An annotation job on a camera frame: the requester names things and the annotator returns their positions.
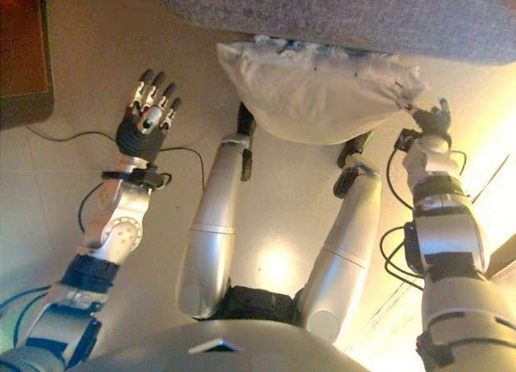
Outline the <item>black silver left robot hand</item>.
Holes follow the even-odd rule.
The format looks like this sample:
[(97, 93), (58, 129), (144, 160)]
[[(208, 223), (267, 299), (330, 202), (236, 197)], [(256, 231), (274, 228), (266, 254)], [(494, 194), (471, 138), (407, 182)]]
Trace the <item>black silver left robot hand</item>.
[(154, 73), (152, 69), (139, 78), (115, 135), (123, 155), (149, 164), (157, 158), (181, 105), (181, 99), (173, 97), (174, 83), (161, 89), (165, 78), (163, 71)]

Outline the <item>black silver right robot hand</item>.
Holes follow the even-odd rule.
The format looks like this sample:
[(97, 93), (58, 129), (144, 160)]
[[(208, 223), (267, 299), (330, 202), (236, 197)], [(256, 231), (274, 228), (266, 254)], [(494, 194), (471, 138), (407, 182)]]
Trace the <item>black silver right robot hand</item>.
[(422, 129), (423, 133), (447, 134), (451, 126), (451, 109), (445, 98), (439, 100), (438, 107), (432, 107), (429, 111), (417, 109), (413, 113), (416, 124)]

